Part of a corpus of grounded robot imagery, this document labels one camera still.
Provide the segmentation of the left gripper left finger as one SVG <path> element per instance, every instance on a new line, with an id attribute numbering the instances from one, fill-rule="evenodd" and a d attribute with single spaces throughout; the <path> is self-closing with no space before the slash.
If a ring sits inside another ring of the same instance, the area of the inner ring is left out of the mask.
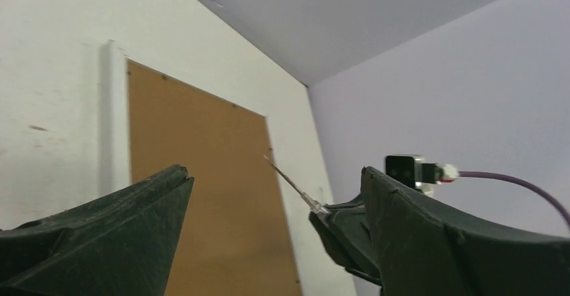
<path id="1" fill-rule="evenodd" d="M 1 232 L 2 295 L 163 295 L 194 180 L 173 165 Z"/>

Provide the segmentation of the white picture frame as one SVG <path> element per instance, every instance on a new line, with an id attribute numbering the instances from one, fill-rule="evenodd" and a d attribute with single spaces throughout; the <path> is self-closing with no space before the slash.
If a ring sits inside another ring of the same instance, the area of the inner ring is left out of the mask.
<path id="1" fill-rule="evenodd" d="M 247 77 L 219 84 L 101 50 L 101 185 L 119 190 L 180 164 L 194 188 L 167 295 L 354 295 L 308 207 L 269 160 L 322 202 L 332 193 L 305 88 Z"/>

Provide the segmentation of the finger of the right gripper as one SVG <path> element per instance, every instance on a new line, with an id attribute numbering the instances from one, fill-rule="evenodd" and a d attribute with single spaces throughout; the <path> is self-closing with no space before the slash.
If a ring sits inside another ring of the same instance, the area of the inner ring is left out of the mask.
<path id="1" fill-rule="evenodd" d="M 359 194 L 348 202 L 325 205 L 327 215 L 309 213 L 326 253 L 348 273 L 377 286 L 382 285 L 372 247 L 364 199 Z"/>

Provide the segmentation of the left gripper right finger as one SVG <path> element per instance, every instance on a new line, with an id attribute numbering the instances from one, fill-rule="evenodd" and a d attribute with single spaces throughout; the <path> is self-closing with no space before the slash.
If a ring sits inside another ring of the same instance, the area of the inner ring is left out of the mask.
<path id="1" fill-rule="evenodd" d="M 372 167 L 360 189 L 386 295 L 568 296 L 568 238 L 478 218 Z"/>

